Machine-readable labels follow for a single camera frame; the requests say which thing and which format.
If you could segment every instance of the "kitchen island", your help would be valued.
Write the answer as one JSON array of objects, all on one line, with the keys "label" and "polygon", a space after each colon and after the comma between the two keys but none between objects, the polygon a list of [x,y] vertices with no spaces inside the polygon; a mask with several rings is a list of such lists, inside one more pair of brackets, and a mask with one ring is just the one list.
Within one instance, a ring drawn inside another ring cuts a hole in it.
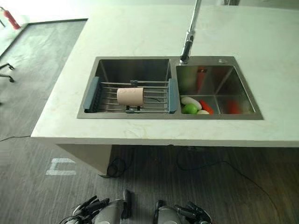
[{"label": "kitchen island", "polygon": [[192,56],[234,56],[263,120],[78,119],[96,57],[179,56],[193,6],[99,6],[31,137],[106,173],[112,145],[299,147],[299,11],[202,7]]}]

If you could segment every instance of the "faucet spout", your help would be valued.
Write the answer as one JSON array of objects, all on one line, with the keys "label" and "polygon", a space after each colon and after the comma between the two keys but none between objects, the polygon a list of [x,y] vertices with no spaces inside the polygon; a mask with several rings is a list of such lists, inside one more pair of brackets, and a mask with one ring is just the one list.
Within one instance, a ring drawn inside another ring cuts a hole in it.
[{"label": "faucet spout", "polygon": [[180,58],[180,63],[182,63],[182,64],[187,64],[189,61],[189,54],[190,54],[194,36],[195,36],[195,26],[196,26],[197,17],[198,17],[199,10],[200,10],[200,5],[201,5],[201,0],[196,0],[191,24],[187,31],[183,52],[182,52],[182,55]]}]

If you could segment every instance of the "wall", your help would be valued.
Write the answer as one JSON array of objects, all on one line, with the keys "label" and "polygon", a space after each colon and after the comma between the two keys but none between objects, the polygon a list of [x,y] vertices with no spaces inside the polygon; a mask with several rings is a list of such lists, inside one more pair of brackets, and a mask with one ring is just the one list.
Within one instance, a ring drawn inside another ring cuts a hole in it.
[{"label": "wall", "polygon": [[299,10],[299,0],[241,0],[239,6],[272,7]]},{"label": "wall", "polygon": [[[221,4],[224,0],[203,0],[202,5]],[[0,0],[20,23],[88,18],[97,4],[117,5],[194,5],[195,0]]]}]

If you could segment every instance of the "fire extinguisher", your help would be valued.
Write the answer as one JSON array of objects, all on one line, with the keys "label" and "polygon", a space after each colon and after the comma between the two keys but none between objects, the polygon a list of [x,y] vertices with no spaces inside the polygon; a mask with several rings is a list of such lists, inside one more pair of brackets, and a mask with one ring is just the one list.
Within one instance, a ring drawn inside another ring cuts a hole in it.
[{"label": "fire extinguisher", "polygon": [[9,11],[5,10],[4,8],[0,7],[4,12],[3,12],[3,15],[5,17],[8,18],[8,21],[11,23],[11,25],[14,27],[14,29],[19,29],[20,26],[19,24],[15,21],[15,19],[13,18],[13,16],[10,14]]}]

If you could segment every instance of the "black cable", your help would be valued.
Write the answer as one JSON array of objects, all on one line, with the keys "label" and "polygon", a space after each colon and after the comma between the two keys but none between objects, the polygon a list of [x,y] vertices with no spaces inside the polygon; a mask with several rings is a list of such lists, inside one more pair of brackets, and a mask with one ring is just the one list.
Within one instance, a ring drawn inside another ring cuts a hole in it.
[{"label": "black cable", "polygon": [[[134,152],[132,152],[131,154],[131,160],[130,160],[130,163],[129,165],[126,164],[126,162],[120,158],[120,157],[116,157],[114,160],[112,160],[112,162],[108,165],[107,167],[107,175],[99,175],[100,177],[103,177],[103,178],[117,178],[117,177],[120,177],[124,174],[124,172],[126,170],[128,170],[130,168],[130,166],[132,165],[132,161],[133,161],[133,157],[134,157]],[[117,163],[121,162],[123,164],[123,169],[120,169],[118,166],[117,166]]]},{"label": "black cable", "polygon": [[159,100],[159,99],[157,99],[157,98],[154,98],[154,97],[148,97],[148,99],[154,99],[154,100],[156,100],[156,101],[160,102],[160,100]]},{"label": "black cable", "polygon": [[61,220],[59,224],[62,224],[62,222],[66,221],[66,219],[68,219],[68,218],[73,218],[75,220],[81,221],[81,219],[77,216],[68,216],[68,217],[65,217],[63,220]]},{"label": "black cable", "polygon": [[269,198],[270,202],[272,203],[276,213],[277,213],[277,217],[279,219],[279,222],[281,223],[281,220],[280,220],[280,215],[279,215],[279,211],[278,211],[278,208],[276,206],[276,204],[274,203],[274,201],[272,200],[272,198],[270,197],[270,195],[260,186],[258,185],[254,180],[250,179],[248,176],[246,176],[245,174],[243,174],[240,170],[238,170],[236,167],[234,167],[232,164],[230,164],[229,162],[225,161],[225,160],[222,160],[222,161],[218,161],[218,162],[214,162],[214,163],[210,163],[210,164],[206,164],[206,165],[203,165],[203,166],[200,166],[200,167],[196,167],[196,168],[190,168],[190,169],[185,169],[185,168],[182,168],[182,166],[179,164],[178,162],[178,156],[180,155],[180,153],[182,152],[182,150],[180,150],[177,154],[177,159],[176,159],[176,165],[177,167],[180,169],[180,170],[183,170],[183,171],[191,171],[191,170],[198,170],[198,169],[202,169],[202,168],[206,168],[206,167],[211,167],[211,166],[214,166],[214,165],[217,165],[217,164],[220,164],[220,163],[225,163],[227,165],[229,165],[235,172],[237,172],[240,176],[244,177],[245,179],[249,180],[250,182],[252,182],[254,185],[256,185],[264,194],[266,194],[266,196]]},{"label": "black cable", "polygon": [[26,136],[10,136],[10,137],[7,137],[5,139],[2,139],[0,141],[5,141],[5,140],[8,140],[8,139],[12,139],[12,138],[27,138],[27,137],[30,137],[30,135],[26,135]]}]

